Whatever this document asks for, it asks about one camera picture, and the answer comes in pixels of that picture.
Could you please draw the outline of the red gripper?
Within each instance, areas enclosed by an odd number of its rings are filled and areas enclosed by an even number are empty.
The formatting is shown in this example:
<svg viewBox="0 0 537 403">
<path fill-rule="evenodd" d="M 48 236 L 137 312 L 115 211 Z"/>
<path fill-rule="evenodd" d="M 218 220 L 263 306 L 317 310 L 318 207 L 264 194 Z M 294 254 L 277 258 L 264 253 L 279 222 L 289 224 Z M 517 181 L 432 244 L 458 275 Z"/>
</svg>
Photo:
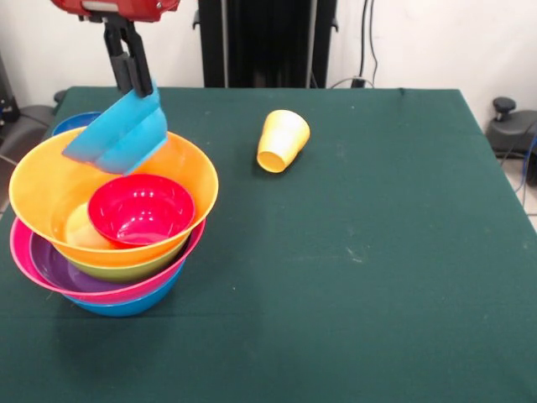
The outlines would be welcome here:
<svg viewBox="0 0 537 403">
<path fill-rule="evenodd" d="M 133 22 L 158 22 L 163 13 L 175 12 L 180 0 L 52 0 L 52 3 L 83 18 L 108 14 L 125 18 L 123 25 L 105 22 L 104 40 L 117 88 L 123 94 L 134 90 L 139 97 L 153 93 L 143 41 Z"/>
</svg>

